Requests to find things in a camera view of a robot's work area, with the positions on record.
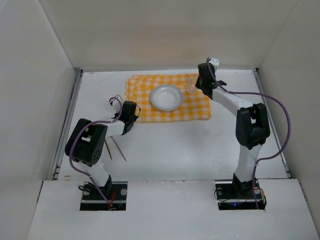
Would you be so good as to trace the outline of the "clear drinking glass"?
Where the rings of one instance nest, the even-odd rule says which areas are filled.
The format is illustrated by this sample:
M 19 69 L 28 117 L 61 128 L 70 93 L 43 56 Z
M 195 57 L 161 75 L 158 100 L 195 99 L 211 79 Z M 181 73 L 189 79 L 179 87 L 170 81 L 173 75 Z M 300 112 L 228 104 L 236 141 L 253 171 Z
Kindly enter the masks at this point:
M 196 87 L 196 83 L 197 83 L 197 77 L 191 76 L 187 79 L 187 88 L 186 88 L 186 92 L 188 94 L 195 94 L 196 91 L 198 90 Z

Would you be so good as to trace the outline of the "yellow white checkered cloth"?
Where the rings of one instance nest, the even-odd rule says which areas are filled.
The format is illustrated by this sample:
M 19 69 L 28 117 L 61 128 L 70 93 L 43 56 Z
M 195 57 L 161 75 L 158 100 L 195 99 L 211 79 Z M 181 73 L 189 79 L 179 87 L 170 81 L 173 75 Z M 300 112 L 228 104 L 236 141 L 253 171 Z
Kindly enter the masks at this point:
M 188 81 L 196 80 L 198 74 L 133 75 L 125 83 L 125 99 L 141 108 L 140 123 L 169 123 L 193 120 L 209 120 L 212 116 L 210 99 L 201 90 L 188 93 Z M 152 91 L 161 85 L 173 85 L 182 92 L 182 104 L 173 111 L 161 111 L 150 100 Z

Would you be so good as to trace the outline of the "copper metal fork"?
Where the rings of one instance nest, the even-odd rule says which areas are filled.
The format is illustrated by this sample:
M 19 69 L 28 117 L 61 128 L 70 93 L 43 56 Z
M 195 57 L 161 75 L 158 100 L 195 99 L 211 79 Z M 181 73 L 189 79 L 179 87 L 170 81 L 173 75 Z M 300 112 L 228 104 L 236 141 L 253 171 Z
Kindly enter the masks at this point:
M 110 151 L 110 148 L 108 146 L 108 143 L 107 143 L 106 139 L 104 140 L 104 144 L 105 144 L 105 147 L 107 149 L 108 155 L 109 155 L 110 159 L 112 160 L 113 158 L 112 158 L 111 151 Z

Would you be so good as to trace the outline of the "white bowl plate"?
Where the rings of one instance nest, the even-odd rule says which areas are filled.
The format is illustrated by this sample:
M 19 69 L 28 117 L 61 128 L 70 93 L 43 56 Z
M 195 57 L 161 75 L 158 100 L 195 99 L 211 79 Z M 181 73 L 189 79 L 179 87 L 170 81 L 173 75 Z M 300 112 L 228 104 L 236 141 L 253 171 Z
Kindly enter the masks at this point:
M 164 84 L 151 92 L 150 102 L 156 109 L 170 112 L 181 106 L 183 94 L 176 86 Z

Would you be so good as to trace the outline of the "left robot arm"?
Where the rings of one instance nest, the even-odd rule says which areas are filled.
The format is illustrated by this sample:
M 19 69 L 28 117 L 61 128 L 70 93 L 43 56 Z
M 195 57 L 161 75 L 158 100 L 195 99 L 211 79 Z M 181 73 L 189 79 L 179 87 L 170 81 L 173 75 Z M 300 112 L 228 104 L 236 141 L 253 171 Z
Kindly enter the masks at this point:
M 100 162 L 106 139 L 127 134 L 140 116 L 136 110 L 141 109 L 137 103 L 117 97 L 112 97 L 109 103 L 115 109 L 114 117 L 97 121 L 79 119 L 64 150 L 72 169 L 87 176 L 104 198 L 112 188 L 111 176 Z

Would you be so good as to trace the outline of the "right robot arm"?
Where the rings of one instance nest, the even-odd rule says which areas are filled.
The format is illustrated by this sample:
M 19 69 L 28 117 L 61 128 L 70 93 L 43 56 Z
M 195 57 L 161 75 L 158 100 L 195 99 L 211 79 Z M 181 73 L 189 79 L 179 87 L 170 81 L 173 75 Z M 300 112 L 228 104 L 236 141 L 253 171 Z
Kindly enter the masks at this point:
M 263 103 L 251 103 L 236 94 L 224 91 L 224 81 L 217 81 L 215 66 L 201 63 L 197 66 L 195 87 L 211 100 L 219 103 L 236 118 L 235 137 L 240 144 L 238 165 L 233 174 L 232 190 L 246 195 L 252 189 L 253 171 L 262 145 L 270 136 L 267 108 Z

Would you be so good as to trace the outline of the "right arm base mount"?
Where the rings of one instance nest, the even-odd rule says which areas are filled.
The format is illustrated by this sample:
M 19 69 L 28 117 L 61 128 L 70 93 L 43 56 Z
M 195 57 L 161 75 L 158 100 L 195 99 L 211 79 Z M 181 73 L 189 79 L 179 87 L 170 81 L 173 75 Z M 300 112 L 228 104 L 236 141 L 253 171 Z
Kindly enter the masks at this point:
M 216 181 L 214 197 L 220 211 L 265 210 L 267 206 L 266 195 L 257 180 L 254 188 L 250 183 L 242 193 L 236 190 L 231 180 Z

